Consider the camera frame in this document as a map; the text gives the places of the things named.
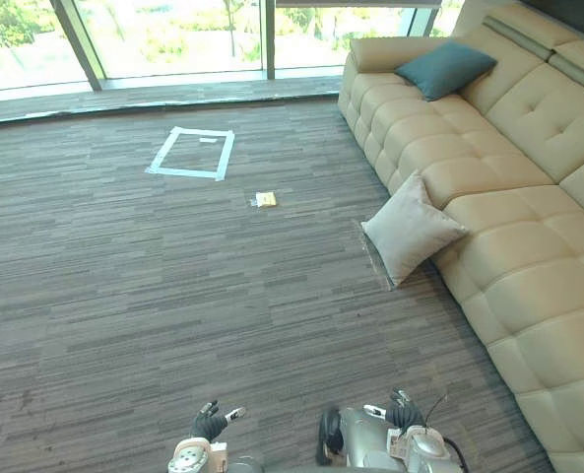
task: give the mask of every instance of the white robot part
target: white robot part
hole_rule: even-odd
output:
[[[203,438],[181,441],[167,465],[168,473],[226,473],[227,443]]]

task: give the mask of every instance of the black glove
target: black glove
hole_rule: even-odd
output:
[[[390,395],[390,406],[386,409],[386,421],[406,432],[411,426],[424,426],[425,420],[417,405],[401,389],[396,387]]]
[[[217,405],[217,400],[207,402],[193,419],[191,437],[203,437],[208,441],[213,441],[221,434],[222,430],[227,427],[228,421],[224,416],[215,417],[219,410],[220,407]]]

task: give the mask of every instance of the painter's tape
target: painter's tape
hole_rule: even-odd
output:
[[[174,126],[173,130],[178,130],[179,133],[184,133],[185,135],[202,135],[202,136],[226,136],[227,131],[219,130],[198,130],[197,128],[181,128],[179,126]]]
[[[194,170],[194,169],[173,169],[173,168],[155,168],[146,170],[151,174],[182,175],[185,177],[207,177],[215,179],[217,173],[211,170]]]
[[[166,157],[166,154],[169,152],[169,150],[171,149],[171,147],[175,143],[175,140],[177,140],[178,136],[179,136],[179,132],[177,132],[175,130],[175,127],[174,127],[171,130],[171,132],[169,133],[169,136],[166,138],[166,140],[162,144],[161,148],[156,153],[156,157],[154,158],[154,160],[150,164],[151,169],[158,168],[162,164],[162,160],[164,160],[164,158]]]
[[[171,147],[175,144],[178,136],[181,134],[185,135],[201,135],[201,136],[224,136],[224,147],[222,148],[222,154],[220,155],[220,161],[217,165],[216,171],[210,170],[194,170],[194,169],[174,169],[174,168],[163,168],[161,166],[162,161],[166,158],[167,153],[170,151]],[[217,138],[200,138],[202,143],[216,143]],[[181,128],[179,126],[174,126],[169,132],[166,140],[162,144],[159,151],[156,153],[152,163],[145,169],[145,172],[150,174],[167,174],[167,175],[182,175],[186,177],[207,177],[214,180],[224,180],[226,177],[226,170],[228,167],[228,160],[230,159],[230,151],[232,150],[232,144],[234,143],[234,133],[231,130],[228,131],[217,131],[217,130],[198,130],[194,128]]]
[[[220,162],[217,164],[217,173],[215,175],[215,180],[224,180],[226,177],[226,169],[228,167],[228,160],[230,159],[230,151],[232,150],[232,145],[234,144],[234,133],[228,131],[226,135],[226,140],[224,141],[224,148],[222,149],[222,155],[220,156]]]

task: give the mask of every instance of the glass window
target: glass window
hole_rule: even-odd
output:
[[[443,0],[430,36],[451,36],[465,0]]]
[[[395,36],[403,8],[277,8],[276,67],[342,65],[353,37]]]
[[[0,90],[81,81],[48,0],[0,0]]]
[[[108,78],[261,69],[258,0],[77,0]]]

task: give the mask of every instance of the gray striped carpet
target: gray striped carpet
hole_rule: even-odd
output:
[[[226,180],[143,172],[175,125],[234,131]],[[230,457],[310,465],[325,406],[393,385],[448,393],[472,471],[551,472],[435,269],[386,290],[387,197],[335,100],[0,127],[0,472],[162,472],[214,397]]]

